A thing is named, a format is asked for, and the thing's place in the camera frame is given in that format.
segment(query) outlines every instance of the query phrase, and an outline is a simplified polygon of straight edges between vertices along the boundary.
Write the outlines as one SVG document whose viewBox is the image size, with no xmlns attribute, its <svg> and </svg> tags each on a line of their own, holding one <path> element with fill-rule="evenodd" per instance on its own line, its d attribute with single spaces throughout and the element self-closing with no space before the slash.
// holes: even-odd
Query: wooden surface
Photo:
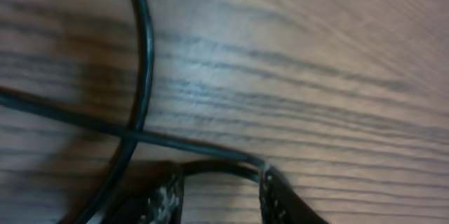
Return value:
<svg viewBox="0 0 449 224">
<path fill-rule="evenodd" d="M 331 223 L 449 223 L 449 0 L 149 0 L 146 130 L 269 159 Z M 0 84 L 125 123 L 130 0 L 0 0 Z M 56 223 L 118 139 L 0 107 L 0 223 Z M 198 156 L 139 145 L 146 160 Z M 260 223 L 257 188 L 187 182 L 185 223 Z"/>
</svg>

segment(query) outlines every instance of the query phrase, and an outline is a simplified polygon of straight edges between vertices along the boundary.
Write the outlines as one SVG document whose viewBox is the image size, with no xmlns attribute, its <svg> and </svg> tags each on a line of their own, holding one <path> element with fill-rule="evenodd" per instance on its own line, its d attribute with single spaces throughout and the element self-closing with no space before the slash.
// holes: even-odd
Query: wood grain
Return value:
<svg viewBox="0 0 449 224">
<path fill-rule="evenodd" d="M 146 130 L 259 154 L 331 223 L 449 222 L 449 0 L 149 0 Z M 125 123 L 130 0 L 0 0 L 0 84 Z M 118 139 L 0 107 L 0 223 L 56 223 Z M 139 145 L 150 160 L 199 156 Z M 257 188 L 187 183 L 184 223 L 260 223 Z"/>
</svg>

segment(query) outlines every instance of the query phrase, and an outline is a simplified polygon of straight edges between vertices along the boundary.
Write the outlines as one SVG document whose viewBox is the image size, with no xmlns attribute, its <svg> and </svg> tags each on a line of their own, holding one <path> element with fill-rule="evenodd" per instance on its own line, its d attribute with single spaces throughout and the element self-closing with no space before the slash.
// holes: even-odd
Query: brown wooden tabletop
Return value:
<svg viewBox="0 0 449 224">
<path fill-rule="evenodd" d="M 145 130 L 269 159 L 331 223 L 449 223 L 449 0 L 149 0 Z M 0 0 L 0 85 L 125 124 L 130 0 Z M 83 206 L 118 138 L 0 107 L 0 223 Z M 149 160 L 200 156 L 139 145 Z M 186 184 L 184 223 L 260 223 L 257 186 Z"/>
</svg>

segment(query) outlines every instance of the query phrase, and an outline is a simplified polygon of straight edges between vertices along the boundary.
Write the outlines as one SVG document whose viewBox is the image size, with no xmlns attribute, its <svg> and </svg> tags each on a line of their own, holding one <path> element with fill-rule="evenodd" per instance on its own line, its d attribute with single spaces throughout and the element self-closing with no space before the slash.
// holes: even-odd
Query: wooden table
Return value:
<svg viewBox="0 0 449 224">
<path fill-rule="evenodd" d="M 145 129 L 269 159 L 331 223 L 449 223 L 449 0 L 149 0 Z M 130 0 L 0 0 L 0 84 L 126 123 Z M 118 139 L 0 107 L 0 223 L 82 206 Z M 199 156 L 139 145 L 148 160 Z M 187 181 L 185 223 L 260 223 L 257 187 Z"/>
</svg>

